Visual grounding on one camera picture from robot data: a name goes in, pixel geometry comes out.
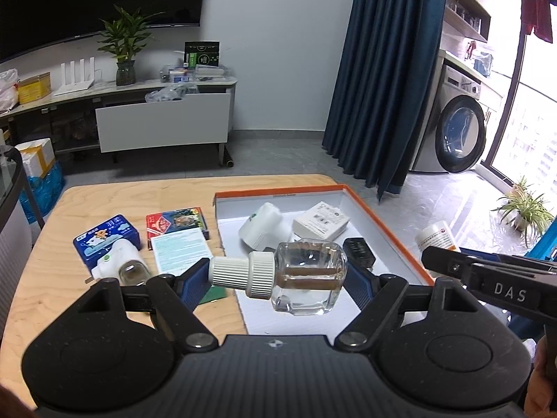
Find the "right hand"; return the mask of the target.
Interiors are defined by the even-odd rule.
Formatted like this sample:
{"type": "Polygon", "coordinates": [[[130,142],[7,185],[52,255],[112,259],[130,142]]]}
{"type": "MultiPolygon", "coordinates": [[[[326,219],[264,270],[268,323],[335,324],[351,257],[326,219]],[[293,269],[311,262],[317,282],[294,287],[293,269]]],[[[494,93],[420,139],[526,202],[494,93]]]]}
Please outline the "right hand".
{"type": "Polygon", "coordinates": [[[547,338],[543,337],[536,346],[533,371],[529,378],[524,413],[529,418],[553,418],[551,409],[554,398],[552,382],[546,376],[547,338]]]}

